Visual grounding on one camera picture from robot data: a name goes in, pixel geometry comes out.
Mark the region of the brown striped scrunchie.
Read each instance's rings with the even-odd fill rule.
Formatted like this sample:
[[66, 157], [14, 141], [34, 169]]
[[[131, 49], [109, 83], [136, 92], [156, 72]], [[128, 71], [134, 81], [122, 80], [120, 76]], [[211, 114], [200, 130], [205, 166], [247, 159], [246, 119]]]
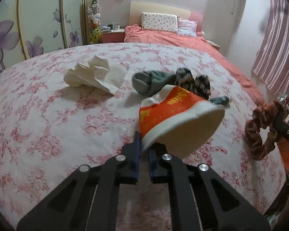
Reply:
[[254, 160], [263, 160], [275, 149], [275, 143], [281, 139], [281, 135], [272, 126], [279, 113], [284, 114], [283, 106], [277, 101], [272, 101], [257, 106], [253, 110], [252, 119], [246, 122], [245, 140]]

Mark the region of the floral pink white tablecloth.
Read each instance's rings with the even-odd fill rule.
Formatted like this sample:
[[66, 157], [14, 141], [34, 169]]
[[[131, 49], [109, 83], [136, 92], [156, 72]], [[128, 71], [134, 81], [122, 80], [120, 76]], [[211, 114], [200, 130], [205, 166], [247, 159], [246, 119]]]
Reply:
[[[94, 56], [128, 69], [114, 95], [71, 88], [64, 75]], [[79, 46], [15, 64], [0, 75], [0, 212], [16, 227], [38, 202], [82, 164], [103, 164], [129, 143], [138, 127], [142, 97], [131, 77], [138, 71], [174, 72], [186, 67], [206, 74], [213, 96], [230, 106], [214, 135], [184, 159], [206, 163], [252, 206], [264, 213], [286, 181], [278, 149], [262, 161], [251, 158], [244, 127], [258, 88], [209, 44], [194, 49], [145, 43]]]

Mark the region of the pink striped pillow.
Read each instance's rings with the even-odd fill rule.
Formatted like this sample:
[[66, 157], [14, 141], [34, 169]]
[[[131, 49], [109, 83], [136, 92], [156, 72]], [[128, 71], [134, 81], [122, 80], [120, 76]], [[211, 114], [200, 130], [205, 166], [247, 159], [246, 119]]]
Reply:
[[198, 22], [188, 19], [178, 19], [178, 34], [197, 38]]

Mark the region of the black floral scrunchie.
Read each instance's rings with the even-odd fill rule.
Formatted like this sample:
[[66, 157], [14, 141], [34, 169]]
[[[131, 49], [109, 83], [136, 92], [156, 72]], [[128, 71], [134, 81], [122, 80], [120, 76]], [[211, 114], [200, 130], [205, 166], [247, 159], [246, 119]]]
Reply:
[[211, 95], [210, 81], [207, 75], [193, 77], [191, 71], [187, 68], [178, 68], [176, 70], [175, 85], [189, 92], [192, 92], [206, 100]]

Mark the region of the right bedside table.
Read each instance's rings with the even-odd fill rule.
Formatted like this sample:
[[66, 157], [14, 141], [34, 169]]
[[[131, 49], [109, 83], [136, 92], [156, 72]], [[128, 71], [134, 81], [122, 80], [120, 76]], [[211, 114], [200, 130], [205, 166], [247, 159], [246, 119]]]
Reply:
[[213, 41], [209, 41], [209, 40], [207, 40], [207, 42], [208, 42], [213, 48], [215, 48], [217, 51], [220, 50], [220, 46], [219, 46], [218, 44], [214, 43]]

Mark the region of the coral pink duvet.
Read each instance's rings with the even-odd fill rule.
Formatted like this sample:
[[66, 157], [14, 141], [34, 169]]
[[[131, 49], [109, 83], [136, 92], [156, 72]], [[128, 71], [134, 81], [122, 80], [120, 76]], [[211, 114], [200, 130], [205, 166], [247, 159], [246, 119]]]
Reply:
[[177, 46], [188, 49], [208, 53], [214, 58], [224, 69], [226, 69], [245, 92], [249, 94], [256, 105], [265, 103], [265, 99], [254, 82], [245, 76], [238, 67], [228, 61], [219, 51], [217, 51], [206, 39], [202, 36], [190, 37], [179, 35], [174, 32], [143, 30], [139, 25], [134, 24], [125, 28], [125, 42], [128, 43], [152, 43], [169, 46]]

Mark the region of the pink striped curtain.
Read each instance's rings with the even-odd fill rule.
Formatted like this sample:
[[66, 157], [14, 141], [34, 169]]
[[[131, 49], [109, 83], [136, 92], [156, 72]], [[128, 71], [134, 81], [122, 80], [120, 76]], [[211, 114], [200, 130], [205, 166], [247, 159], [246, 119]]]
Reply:
[[272, 93], [289, 94], [289, 3], [271, 0], [264, 37], [252, 66]]

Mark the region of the grey green sock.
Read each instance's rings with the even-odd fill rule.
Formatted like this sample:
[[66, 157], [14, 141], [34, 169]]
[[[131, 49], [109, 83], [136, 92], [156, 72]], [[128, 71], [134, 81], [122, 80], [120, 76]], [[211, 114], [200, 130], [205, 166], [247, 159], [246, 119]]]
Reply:
[[[142, 96], [151, 97], [161, 91], [166, 85], [175, 85], [176, 72], [168, 73], [165, 71], [150, 70], [142, 71], [133, 74], [133, 88]], [[226, 96], [211, 98], [208, 101], [217, 104], [228, 106], [229, 98]]]

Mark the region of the crumpled white paper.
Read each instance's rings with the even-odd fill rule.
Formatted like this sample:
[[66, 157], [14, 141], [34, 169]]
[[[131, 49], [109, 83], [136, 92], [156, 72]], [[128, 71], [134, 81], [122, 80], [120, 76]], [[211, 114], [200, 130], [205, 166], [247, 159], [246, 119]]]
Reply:
[[128, 68], [109, 59], [95, 55], [92, 59], [77, 63], [68, 69], [64, 82], [70, 87], [94, 87], [114, 95], [125, 82]]

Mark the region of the floral sliding wardrobe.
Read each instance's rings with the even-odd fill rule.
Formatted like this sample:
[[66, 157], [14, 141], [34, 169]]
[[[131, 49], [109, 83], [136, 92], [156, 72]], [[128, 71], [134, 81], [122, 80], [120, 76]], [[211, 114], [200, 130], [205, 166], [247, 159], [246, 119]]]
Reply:
[[0, 74], [45, 53], [84, 45], [85, 0], [1, 0]]

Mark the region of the hanging plush toys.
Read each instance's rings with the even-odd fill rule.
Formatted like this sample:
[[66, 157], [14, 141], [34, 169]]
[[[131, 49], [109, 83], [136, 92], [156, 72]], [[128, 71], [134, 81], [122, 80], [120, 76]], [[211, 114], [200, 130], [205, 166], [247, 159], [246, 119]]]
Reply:
[[99, 0], [89, 0], [87, 22], [90, 44], [99, 44], [102, 36]]

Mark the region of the pink bedside table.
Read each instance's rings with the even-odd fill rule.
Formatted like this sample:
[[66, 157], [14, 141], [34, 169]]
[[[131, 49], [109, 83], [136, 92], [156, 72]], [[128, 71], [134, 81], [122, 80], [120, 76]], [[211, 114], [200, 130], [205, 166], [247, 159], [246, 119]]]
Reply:
[[103, 43], [121, 43], [125, 39], [125, 29], [112, 30], [110, 32], [102, 33]]

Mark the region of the beige pink headboard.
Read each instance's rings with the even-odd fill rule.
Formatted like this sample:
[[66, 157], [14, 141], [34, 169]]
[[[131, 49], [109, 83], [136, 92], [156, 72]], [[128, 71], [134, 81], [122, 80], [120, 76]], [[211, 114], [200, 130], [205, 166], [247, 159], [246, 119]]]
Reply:
[[190, 21], [198, 22], [197, 32], [202, 31], [202, 19], [203, 15], [197, 12], [174, 7], [170, 5], [163, 5], [157, 3], [149, 3], [149, 2], [139, 2], [132, 1], [130, 3], [130, 13], [129, 13], [129, 25], [138, 24], [141, 26], [141, 13], [161, 13], [161, 14], [171, 14], [177, 15], [180, 18], [188, 19]]

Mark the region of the floral white pillow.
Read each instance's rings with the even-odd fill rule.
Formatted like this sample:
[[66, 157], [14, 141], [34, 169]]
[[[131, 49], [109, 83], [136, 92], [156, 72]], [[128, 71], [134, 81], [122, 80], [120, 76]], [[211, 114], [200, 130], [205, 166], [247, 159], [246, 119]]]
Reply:
[[178, 33], [178, 16], [161, 13], [141, 13], [143, 30], [166, 31]]

